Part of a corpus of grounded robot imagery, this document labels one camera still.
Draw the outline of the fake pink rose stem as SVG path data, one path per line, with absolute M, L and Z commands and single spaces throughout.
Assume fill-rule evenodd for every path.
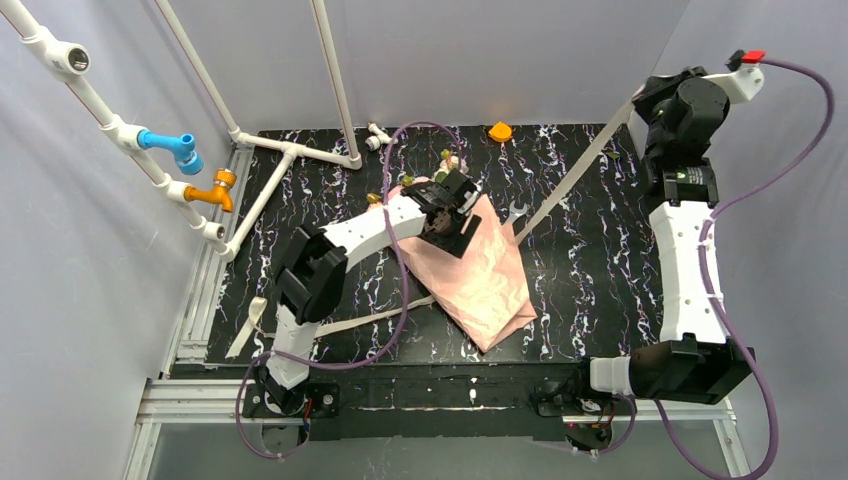
M 413 185 L 416 182 L 417 182 L 416 177 L 413 177 L 411 175 L 403 175 L 402 178 L 400 179 L 399 183 L 389 191 L 388 198 L 389 199 L 393 198 L 400 191 L 402 191 L 404 188 L 406 188 L 410 185 Z M 375 209 L 375 208 L 378 208 L 378 207 L 381 207 L 383 205 L 382 196 L 378 193 L 368 193 L 367 196 L 366 196 L 366 199 L 368 201 L 368 207 L 367 207 L 368 211 Z

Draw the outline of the fake cream rose stem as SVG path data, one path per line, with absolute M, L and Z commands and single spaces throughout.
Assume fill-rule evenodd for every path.
M 458 170 L 462 174 L 467 174 L 469 167 L 457 155 L 449 149 L 443 149 L 440 154 L 440 163 L 435 171 L 432 180 L 441 183 L 452 171 Z

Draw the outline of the metal wrench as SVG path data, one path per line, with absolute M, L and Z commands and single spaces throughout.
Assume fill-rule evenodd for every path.
M 514 224 L 516 220 L 524 216 L 528 211 L 528 207 L 524 204 L 511 202 L 509 205 L 509 214 L 505 221 L 506 224 Z

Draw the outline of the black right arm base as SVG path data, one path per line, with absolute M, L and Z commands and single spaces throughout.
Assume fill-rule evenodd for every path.
M 638 410 L 632 395 L 600 392 L 590 384 L 590 360 L 582 359 L 562 381 L 537 383 L 529 405 L 543 418 L 582 415 L 587 423 L 567 422 L 567 449 L 573 454 L 599 457 L 620 448 L 632 435 Z M 624 433 L 614 438 L 613 421 L 619 407 L 630 414 Z

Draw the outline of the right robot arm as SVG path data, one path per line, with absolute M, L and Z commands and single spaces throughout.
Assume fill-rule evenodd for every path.
M 750 374 L 719 319 L 720 287 L 707 288 L 702 277 L 717 272 L 707 228 L 719 193 L 706 152 L 732 105 L 752 100 L 763 80 L 758 64 L 712 75 L 696 67 L 653 76 L 633 97 L 648 127 L 642 163 L 661 272 L 660 339 L 629 355 L 583 361 L 576 392 L 714 405 Z

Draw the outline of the brass orange tap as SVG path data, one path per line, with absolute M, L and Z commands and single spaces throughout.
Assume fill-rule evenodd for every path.
M 183 198 L 187 202 L 200 201 L 210 205 L 218 205 L 225 213 L 232 213 L 234 202 L 230 196 L 230 190 L 235 186 L 237 175 L 228 169 L 218 169 L 213 178 L 213 186 L 209 190 L 199 190 L 194 186 L 187 186 L 183 191 Z

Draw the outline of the pink wrapping paper sheet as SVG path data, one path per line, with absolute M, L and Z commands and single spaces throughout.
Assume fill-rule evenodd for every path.
M 513 227 L 482 195 L 481 223 L 460 258 L 420 238 L 399 241 L 407 269 L 482 353 L 537 317 Z

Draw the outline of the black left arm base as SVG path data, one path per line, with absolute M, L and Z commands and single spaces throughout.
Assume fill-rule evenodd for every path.
M 336 383 L 306 381 L 286 390 L 272 380 L 249 381 L 241 415 L 248 419 L 333 418 L 339 414 L 341 389 Z

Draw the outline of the small orange object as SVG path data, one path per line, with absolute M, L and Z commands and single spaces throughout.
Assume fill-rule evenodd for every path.
M 495 142 L 505 143 L 513 137 L 513 129 L 504 122 L 497 122 L 488 130 L 488 136 Z

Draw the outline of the beige printed ribbon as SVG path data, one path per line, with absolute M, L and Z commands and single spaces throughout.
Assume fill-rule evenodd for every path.
M 574 188 L 577 182 L 582 178 L 582 176 L 586 173 L 589 167 L 601 154 L 601 151 L 605 147 L 605 145 L 612 139 L 612 136 L 615 134 L 619 126 L 629 119 L 630 114 L 632 112 L 633 105 L 627 102 L 615 113 L 613 118 L 606 124 L 606 126 L 601 130 L 601 132 L 597 136 L 595 136 L 589 147 L 584 150 L 584 152 L 581 154 L 574 166 L 566 173 L 566 175 L 562 178 L 556 188 L 554 188 L 554 190 L 546 198 L 543 204 L 536 210 L 533 217 L 525 223 L 524 229 L 516 235 L 516 240 L 518 242 L 523 241 L 532 232 L 532 230 L 542 221 L 542 219 L 547 217 L 553 210 L 553 208 L 570 193 L 570 191 Z M 250 135 L 244 132 L 233 132 L 231 134 L 231 137 L 238 144 L 268 148 L 271 150 L 279 150 L 284 154 L 284 160 L 281 164 L 278 165 L 277 169 L 275 170 L 275 173 L 272 175 L 272 178 L 267 182 L 263 190 L 260 192 L 253 206 L 251 206 L 248 210 L 243 221 L 237 227 L 235 233 L 233 233 L 231 240 L 226 243 L 228 252 L 226 254 L 223 254 L 221 257 L 227 260 L 234 259 L 235 255 L 239 252 L 241 245 L 247 236 L 247 233 L 251 228 L 253 228 L 260 214 L 264 211 L 271 194 L 276 190 L 277 185 L 280 183 L 283 175 L 291 166 L 291 163 L 293 162 L 294 158 L 298 156 L 310 157 L 329 163 L 347 165 L 349 167 L 353 167 L 356 163 L 361 161 L 360 158 L 348 158 L 342 155 L 332 154 L 321 150 L 310 150 L 306 146 L 298 144 L 296 142 L 272 140 L 265 137 Z M 405 317 L 408 312 L 414 308 L 430 306 L 434 303 L 435 299 L 431 296 L 423 297 L 415 301 L 409 301 L 408 296 L 404 295 L 403 304 L 398 309 L 387 310 L 370 316 L 339 321 L 332 323 L 328 326 L 322 326 L 317 330 L 317 335 L 321 337 L 324 335 L 338 333 L 344 330 L 349 330 L 365 325 L 370 322 L 376 322 L 379 320 L 387 319 L 394 315 Z M 236 339 L 233 341 L 230 346 L 230 349 L 227 351 L 226 357 L 228 359 L 234 358 L 241 353 L 251 334 L 255 332 L 262 332 L 260 327 L 260 321 L 261 315 L 265 311 L 266 305 L 267 301 L 260 297 L 256 297 L 251 301 L 248 319 L 242 325 L 238 335 L 236 336 Z

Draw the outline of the aluminium rail frame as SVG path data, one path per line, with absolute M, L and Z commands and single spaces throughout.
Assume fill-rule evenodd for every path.
M 176 364 L 143 397 L 154 422 L 231 422 L 241 376 L 271 343 L 273 306 L 262 332 L 233 360 L 252 298 L 272 297 L 272 273 L 287 234 L 302 222 L 352 215 L 382 184 L 382 159 L 365 153 L 358 170 L 295 162 L 268 213 L 223 268 L 211 300 L 197 308 L 200 359 Z M 553 441 L 563 404 L 542 417 L 531 397 L 571 381 L 581 359 L 628 354 L 657 343 L 663 325 L 660 261 L 648 224 L 647 174 L 630 135 L 620 131 L 551 215 L 520 247 L 533 319 L 481 351 L 444 310 L 424 305 L 412 280 L 410 311 L 397 346 L 351 371 L 312 370 L 289 412 L 308 417 L 318 441 L 367 437 L 532 436 Z

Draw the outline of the blue plastic tap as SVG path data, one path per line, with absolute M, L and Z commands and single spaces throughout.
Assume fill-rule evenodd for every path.
M 166 136 L 150 130 L 142 130 L 138 133 L 136 140 L 139 147 L 144 150 L 158 148 L 170 152 L 178 169 L 184 175 L 196 175 L 204 168 L 204 161 L 196 150 L 195 137 L 190 133 Z

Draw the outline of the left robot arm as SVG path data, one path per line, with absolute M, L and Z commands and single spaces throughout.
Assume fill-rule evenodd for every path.
M 340 303 L 347 273 L 394 240 L 418 238 L 460 258 L 481 218 L 472 209 L 481 190 L 458 170 L 440 182 L 401 189 L 380 207 L 344 222 L 299 226 L 281 259 L 277 329 L 266 362 L 270 377 L 292 390 L 309 376 L 307 356 L 317 328 Z

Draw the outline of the small white pipe fitting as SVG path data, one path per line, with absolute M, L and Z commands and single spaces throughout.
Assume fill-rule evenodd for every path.
M 365 140 L 365 145 L 369 151 L 377 151 L 384 146 L 396 144 L 397 141 L 382 130 L 376 123 L 369 122 L 367 130 L 370 135 Z

